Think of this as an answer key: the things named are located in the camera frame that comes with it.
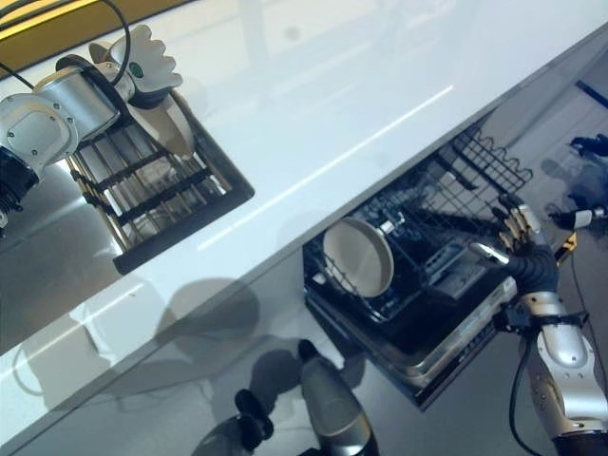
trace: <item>wire rack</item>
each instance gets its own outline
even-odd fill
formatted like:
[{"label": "wire rack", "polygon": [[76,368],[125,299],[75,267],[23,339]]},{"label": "wire rack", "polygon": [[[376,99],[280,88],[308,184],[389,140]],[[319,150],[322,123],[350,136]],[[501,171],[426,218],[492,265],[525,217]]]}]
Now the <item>wire rack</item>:
[{"label": "wire rack", "polygon": [[[385,292],[358,293],[323,251],[323,235],[305,246],[307,276],[375,323],[392,320],[422,293],[458,298],[485,271],[466,245],[498,234],[491,212],[498,196],[516,193],[532,177],[470,127],[349,214],[374,226],[392,251],[395,274]],[[456,282],[464,285],[454,292]]]},{"label": "wire rack", "polygon": [[177,94],[171,96],[194,134],[191,157],[168,152],[127,119],[66,159],[123,252],[114,260],[123,274],[254,193]]}]

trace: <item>dishwasher rack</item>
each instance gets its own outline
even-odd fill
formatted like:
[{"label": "dishwasher rack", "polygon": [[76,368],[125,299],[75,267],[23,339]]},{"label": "dishwasher rack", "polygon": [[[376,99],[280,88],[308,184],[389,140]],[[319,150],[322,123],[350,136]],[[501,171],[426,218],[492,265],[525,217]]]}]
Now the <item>dishwasher rack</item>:
[{"label": "dishwasher rack", "polygon": [[348,214],[387,242],[388,288],[358,293],[324,252],[322,233],[304,246],[308,307],[425,409],[491,340],[492,316],[516,295],[513,278],[467,245],[494,241],[498,196],[532,177],[478,125],[464,130]]},{"label": "dishwasher rack", "polygon": [[169,96],[193,132],[190,158],[170,153],[127,117],[66,159],[122,251],[114,258],[121,274],[254,194],[181,97]]},{"label": "dishwasher rack", "polygon": [[532,177],[477,126],[470,127],[350,213],[382,233],[392,251],[395,275],[385,292],[373,298],[359,294],[324,253],[323,235],[305,248],[307,271],[375,323],[390,321],[425,292],[457,300],[485,273],[467,244],[495,238],[500,226],[491,208],[498,196],[517,192]]}]

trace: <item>gray floor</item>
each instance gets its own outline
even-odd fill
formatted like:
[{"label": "gray floor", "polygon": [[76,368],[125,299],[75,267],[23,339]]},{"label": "gray floor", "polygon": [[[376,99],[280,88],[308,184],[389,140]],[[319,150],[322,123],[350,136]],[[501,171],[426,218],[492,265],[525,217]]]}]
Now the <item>gray floor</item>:
[{"label": "gray floor", "polygon": [[[509,136],[508,116],[488,123],[485,133]],[[536,178],[522,195],[545,219],[551,238],[566,233],[548,221],[549,203],[567,208],[574,185],[597,195],[606,173],[577,157],[567,143],[578,135],[608,132],[608,110],[569,89],[560,101],[515,142],[511,152]],[[608,237],[582,231],[575,253],[584,299],[608,359],[605,283]],[[185,333],[118,382],[70,413],[17,454],[187,455],[214,424],[234,414],[233,394],[257,391],[275,404],[276,434],[257,454],[297,454],[314,444],[297,387],[295,344],[308,337],[339,365],[343,359],[301,301],[298,254],[248,290],[199,316],[200,331]],[[580,309],[570,261],[561,272],[560,292],[572,311]],[[367,410],[383,454],[521,454],[510,437],[507,400],[518,353],[517,338],[499,335],[425,413],[369,362],[347,361],[347,374]],[[555,454],[522,385],[518,424],[537,451]]]}]

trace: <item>cable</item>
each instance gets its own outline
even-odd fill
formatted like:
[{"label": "cable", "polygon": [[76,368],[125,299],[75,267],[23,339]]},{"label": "cable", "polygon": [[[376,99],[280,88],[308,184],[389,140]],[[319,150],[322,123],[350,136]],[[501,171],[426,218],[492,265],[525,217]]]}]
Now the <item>cable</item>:
[{"label": "cable", "polygon": [[[570,266],[572,268],[572,278],[574,280],[574,285],[575,285],[575,287],[577,289],[577,293],[579,295],[580,305],[581,305],[582,309],[589,314],[589,311],[587,311],[587,304],[585,303],[585,299],[582,295],[582,289],[580,288],[579,277],[577,276],[577,267],[576,267],[575,261],[574,261],[574,252],[572,253],[572,260],[570,261]],[[606,368],[604,367],[603,359],[601,358],[601,355],[599,354],[599,344],[598,344],[598,340],[596,338],[596,332],[593,329],[593,325],[591,324],[591,319],[589,319],[587,321],[587,325],[589,325],[589,335],[591,335],[591,342],[594,345],[594,349],[596,351],[596,358],[598,360],[599,368],[601,370],[601,378],[602,378],[602,384],[604,386],[604,393],[608,393],[608,377],[606,377]]]},{"label": "cable", "polygon": [[30,81],[28,81],[26,78],[24,78],[23,76],[21,76],[18,72],[16,72],[10,66],[7,66],[7,65],[3,64],[2,62],[0,62],[0,67],[2,69],[4,69],[10,76],[12,76],[13,78],[17,78],[23,84],[25,84],[26,86],[28,86],[29,89],[34,89],[34,86],[32,85],[32,83]]},{"label": "cable", "polygon": [[112,85],[115,86],[123,77],[124,72],[126,71],[126,66],[129,62],[129,58],[131,57],[131,32],[129,31],[129,24],[124,19],[121,10],[111,0],[100,1],[104,2],[106,5],[112,8],[112,10],[116,13],[119,20],[121,21],[121,24],[123,25],[124,29],[124,56],[123,61],[121,62],[121,69],[118,70],[118,73],[116,73],[116,76],[112,80]]},{"label": "cable", "polygon": [[541,456],[540,453],[537,453],[528,445],[520,437],[520,434],[515,429],[515,406],[517,404],[517,392],[520,389],[520,384],[522,382],[522,374],[523,368],[530,359],[530,353],[532,352],[532,343],[533,338],[527,336],[525,338],[525,349],[523,350],[522,358],[520,359],[520,364],[517,367],[517,371],[515,372],[515,377],[513,378],[513,385],[511,386],[511,397],[509,398],[509,427],[511,428],[511,434],[513,438],[518,443],[520,447],[522,447],[525,452],[531,454],[533,456]]},{"label": "cable", "polygon": [[[2,17],[4,17],[5,15],[9,14],[10,12],[19,10],[20,8],[24,7],[25,5],[29,5],[31,3],[36,3],[38,1],[40,1],[40,0],[16,0],[15,2],[11,3],[10,5],[0,9],[0,19]],[[124,19],[123,13],[114,4],[114,2],[112,2],[112,0],[99,0],[99,1],[101,1],[102,3],[105,3],[116,13],[116,16],[120,20],[121,25],[123,26],[123,30],[124,30],[124,57],[123,57],[123,61],[121,62],[121,68],[119,69],[118,73],[116,74],[116,76],[114,77],[114,79],[111,82],[111,84],[113,86],[115,86],[121,80],[121,78],[124,76],[124,72],[126,71],[126,67],[129,62],[129,58],[131,56],[131,32],[129,31],[129,25],[126,22],[126,19]],[[22,78],[16,71],[11,70],[4,64],[2,64],[2,68],[8,74],[10,74],[11,76],[14,76],[15,78],[17,78],[19,81],[24,83],[29,88],[33,88],[33,85],[30,84],[25,78]]]}]

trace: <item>kitchen counter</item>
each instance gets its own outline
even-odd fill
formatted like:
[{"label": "kitchen counter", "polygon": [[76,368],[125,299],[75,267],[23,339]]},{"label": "kitchen counter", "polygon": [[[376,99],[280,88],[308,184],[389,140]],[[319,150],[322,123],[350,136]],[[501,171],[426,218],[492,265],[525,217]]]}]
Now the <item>kitchen counter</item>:
[{"label": "kitchen counter", "polygon": [[[602,0],[584,8],[209,0],[146,20],[178,62],[180,93],[256,194],[0,357],[3,449],[140,361],[174,323],[242,289],[606,21]],[[24,75],[35,81],[51,68]],[[0,85],[3,97],[21,90]]]}]

